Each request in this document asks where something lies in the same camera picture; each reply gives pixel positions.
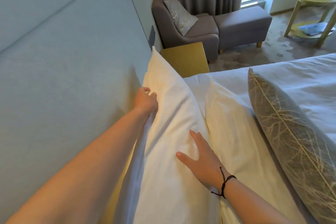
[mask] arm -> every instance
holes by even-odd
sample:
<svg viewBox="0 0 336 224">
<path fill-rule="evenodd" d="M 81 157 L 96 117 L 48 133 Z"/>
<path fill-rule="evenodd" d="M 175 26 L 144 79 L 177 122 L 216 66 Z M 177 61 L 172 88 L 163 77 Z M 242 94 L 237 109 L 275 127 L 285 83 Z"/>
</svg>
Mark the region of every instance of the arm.
<svg viewBox="0 0 336 224">
<path fill-rule="evenodd" d="M 192 171 L 200 182 L 221 192 L 223 177 L 219 167 L 222 167 L 225 178 L 230 173 L 224 168 L 200 133 L 191 130 L 190 134 L 198 147 L 199 159 L 193 160 L 182 152 L 176 153 L 177 158 Z M 243 224 L 292 223 L 237 179 L 228 180 L 225 184 L 224 195 Z"/>
<path fill-rule="evenodd" d="M 139 88 L 134 109 L 92 141 L 15 213 L 14 223 L 97 223 L 148 116 L 156 93 Z"/>
</svg>

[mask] gray carpet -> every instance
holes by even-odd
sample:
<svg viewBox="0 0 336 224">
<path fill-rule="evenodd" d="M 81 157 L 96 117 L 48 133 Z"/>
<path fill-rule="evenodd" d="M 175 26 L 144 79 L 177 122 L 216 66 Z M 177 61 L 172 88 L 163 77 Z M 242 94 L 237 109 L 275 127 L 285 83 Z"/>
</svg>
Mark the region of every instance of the gray carpet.
<svg viewBox="0 0 336 224">
<path fill-rule="evenodd" d="M 326 38 L 320 49 L 314 47 L 316 39 L 284 37 L 291 13 L 273 16 L 267 38 L 261 48 L 256 48 L 256 44 L 247 44 L 227 49 L 218 56 L 216 62 L 209 64 L 210 72 L 336 53 L 336 32 Z M 303 8 L 299 11 L 294 23 L 318 20 L 322 13 L 323 8 L 320 7 Z"/>
</svg>

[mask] hand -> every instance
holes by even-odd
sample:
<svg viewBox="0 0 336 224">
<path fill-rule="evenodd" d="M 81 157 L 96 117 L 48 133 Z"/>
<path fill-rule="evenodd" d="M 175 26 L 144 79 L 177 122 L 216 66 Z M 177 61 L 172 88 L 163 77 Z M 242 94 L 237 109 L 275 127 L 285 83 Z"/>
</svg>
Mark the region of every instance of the hand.
<svg viewBox="0 0 336 224">
<path fill-rule="evenodd" d="M 219 167 L 222 167 L 222 171 L 225 178 L 230 174 L 224 168 L 223 164 L 210 148 L 208 142 L 198 132 L 190 130 L 190 134 L 193 137 L 199 152 L 198 160 L 193 160 L 182 152 L 177 152 L 176 157 L 185 164 L 195 177 L 205 186 L 212 186 L 221 192 L 223 184 L 223 176 Z"/>
<path fill-rule="evenodd" d="M 157 94 L 153 92 L 149 95 L 150 91 L 151 89 L 148 87 L 140 87 L 134 99 L 134 109 L 140 110 L 146 116 L 149 116 L 158 107 Z"/>
</svg>

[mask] round table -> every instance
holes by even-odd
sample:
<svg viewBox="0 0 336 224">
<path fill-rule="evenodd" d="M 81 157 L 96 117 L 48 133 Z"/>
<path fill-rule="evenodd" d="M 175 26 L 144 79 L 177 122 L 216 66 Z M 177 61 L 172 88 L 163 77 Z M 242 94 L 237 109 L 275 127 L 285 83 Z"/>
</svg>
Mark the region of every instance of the round table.
<svg viewBox="0 0 336 224">
<path fill-rule="evenodd" d="M 308 25 L 311 23 L 317 23 L 317 22 L 323 22 L 325 20 L 325 18 L 327 17 L 327 15 L 329 14 L 330 10 L 334 7 L 334 5 L 336 4 L 336 0 L 297 0 L 296 5 L 294 7 L 294 10 L 292 12 L 291 18 L 289 19 L 288 22 L 288 26 L 287 29 L 285 31 L 285 36 L 288 36 L 289 32 L 291 31 L 291 33 L 293 35 L 299 36 L 299 37 L 306 37 L 306 38 L 319 38 L 319 40 L 317 41 L 317 47 L 321 47 L 325 38 L 331 34 L 330 30 L 332 29 L 332 27 L 335 25 L 336 23 L 336 10 L 334 11 L 334 13 L 332 14 L 329 22 L 327 23 L 327 26 L 325 27 L 325 30 L 323 31 L 322 34 L 318 34 L 318 35 L 314 35 L 314 36 L 308 36 L 305 35 L 304 33 L 302 33 L 298 27 L 299 26 L 303 26 L 303 25 Z M 320 18 L 319 21 L 309 21 L 309 22 L 300 22 L 297 24 L 293 25 L 293 22 L 296 18 L 297 12 L 300 9 L 301 5 L 320 5 L 320 6 L 326 6 L 326 9 L 322 15 L 322 17 Z"/>
</svg>

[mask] pillowcase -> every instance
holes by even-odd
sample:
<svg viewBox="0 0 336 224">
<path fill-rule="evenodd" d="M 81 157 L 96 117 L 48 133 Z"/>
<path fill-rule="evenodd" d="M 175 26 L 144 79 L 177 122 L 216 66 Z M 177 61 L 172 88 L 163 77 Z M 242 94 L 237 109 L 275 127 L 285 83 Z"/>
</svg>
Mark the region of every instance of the pillowcase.
<svg viewBox="0 0 336 224">
<path fill-rule="evenodd" d="M 190 129 L 209 140 L 194 95 L 154 47 L 143 85 L 157 93 L 159 109 L 154 120 L 149 117 L 135 145 L 114 223 L 218 224 L 218 197 L 175 156 L 182 151 L 198 159 Z"/>
<path fill-rule="evenodd" d="M 258 121 L 300 198 L 320 224 L 336 223 L 335 144 L 285 92 L 252 69 L 248 87 Z"/>
<path fill-rule="evenodd" d="M 210 82 L 205 95 L 205 114 L 213 150 L 225 168 L 294 223 L 316 223 L 304 205 L 287 188 L 272 159 L 251 109 L 237 95 Z M 223 223 L 240 224 L 221 198 Z"/>
<path fill-rule="evenodd" d="M 176 29 L 181 35 L 185 36 L 191 27 L 198 21 L 198 18 L 188 13 L 178 0 L 165 0 L 164 2 L 173 19 Z"/>
</svg>

